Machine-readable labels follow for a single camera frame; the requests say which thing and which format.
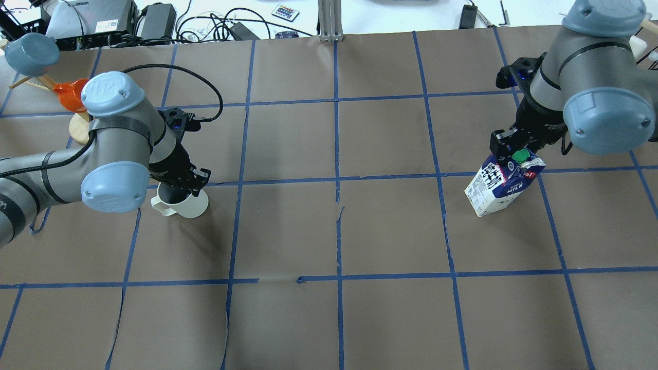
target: white mug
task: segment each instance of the white mug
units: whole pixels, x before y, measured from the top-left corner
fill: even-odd
[[[193,219],[201,216],[208,208],[208,194],[206,194],[203,189],[199,192],[198,197],[190,194],[184,201],[169,204],[160,199],[160,185],[158,185],[157,195],[151,198],[151,207],[162,213],[165,217],[177,213],[186,219]]]

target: blue joint cap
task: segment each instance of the blue joint cap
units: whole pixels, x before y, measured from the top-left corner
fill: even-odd
[[[571,141],[591,154],[622,153],[647,142],[655,112],[634,92],[592,88],[572,96],[563,110]]]
[[[642,0],[576,0],[562,25],[581,34],[623,38],[640,29],[646,12]]]
[[[59,61],[59,48],[54,38],[42,34],[24,34],[5,48],[7,64],[29,77],[43,76]]]
[[[105,72],[82,88],[82,104],[95,117],[121,114],[144,100],[146,94],[127,74]]]
[[[136,162],[112,162],[85,176],[82,201],[91,209],[122,213],[137,209],[146,199],[149,170]]]

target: orange plastic object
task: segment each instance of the orange plastic object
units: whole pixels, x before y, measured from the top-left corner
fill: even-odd
[[[82,95],[82,88],[88,81],[89,79],[87,78],[81,78],[73,82],[55,84],[53,92],[57,94],[59,102],[67,111],[74,113],[86,112],[87,108],[82,104],[80,96]]]

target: blue and white carton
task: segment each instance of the blue and white carton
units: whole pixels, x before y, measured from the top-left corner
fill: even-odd
[[[530,186],[546,164],[527,149],[526,160],[498,163],[490,155],[464,190],[478,217],[500,211]]]

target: green bottle cap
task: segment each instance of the green bottle cap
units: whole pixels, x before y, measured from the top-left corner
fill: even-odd
[[[518,150],[516,153],[512,154],[512,159],[514,159],[514,162],[518,164],[527,161],[528,158],[530,158],[530,151],[526,148]]]

